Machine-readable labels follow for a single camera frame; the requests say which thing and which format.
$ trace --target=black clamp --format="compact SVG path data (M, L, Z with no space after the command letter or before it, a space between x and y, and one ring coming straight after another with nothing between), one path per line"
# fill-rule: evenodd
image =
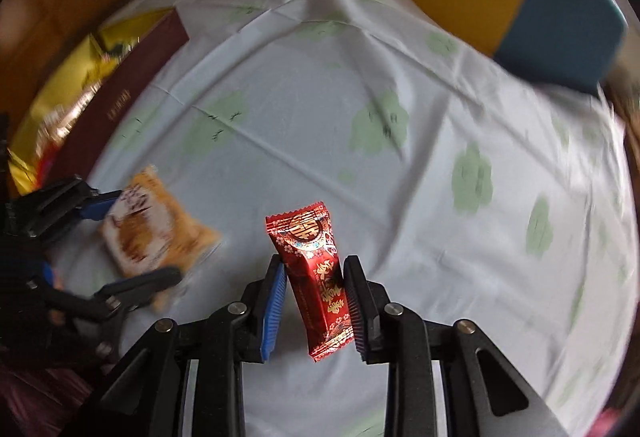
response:
M0 115L0 130L5 127ZM6 179L6 146L1 157ZM57 290L47 249L83 219L104 218L120 191L100 194L78 177L15 199L8 197L6 180L0 188L0 358L19 368L114 363L127 313L176 285L179 270L167 267L119 281L91 298Z
M470 320L449 327L423 320L366 279L358 257L344 263L357 350L388 363L385 437L436 437L431 361L442 369L451 437L567 437L515 367Z
M263 363L273 350L286 280L274 256L240 301L185 325L158 320L60 437L244 437L242 362Z

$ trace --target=white tablecloth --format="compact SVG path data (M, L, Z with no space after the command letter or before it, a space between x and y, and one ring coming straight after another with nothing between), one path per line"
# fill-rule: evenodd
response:
M190 35L90 178L153 163L222 245L167 312L188 322L264 274L268 214L323 200L340 257L425 319L475 320L581 436L602 407L638 296L623 129L606 103L534 88L409 0L134 0L175 5ZM116 278L87 222L56 261L90 294ZM276 351L244 367L249 436L381 435L386 367L353 345L314 364L289 290Z

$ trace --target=red candy wrapper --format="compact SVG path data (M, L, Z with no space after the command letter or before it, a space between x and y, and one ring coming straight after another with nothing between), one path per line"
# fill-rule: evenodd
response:
M320 361L353 340L329 211L316 202L266 221L305 322L309 356Z

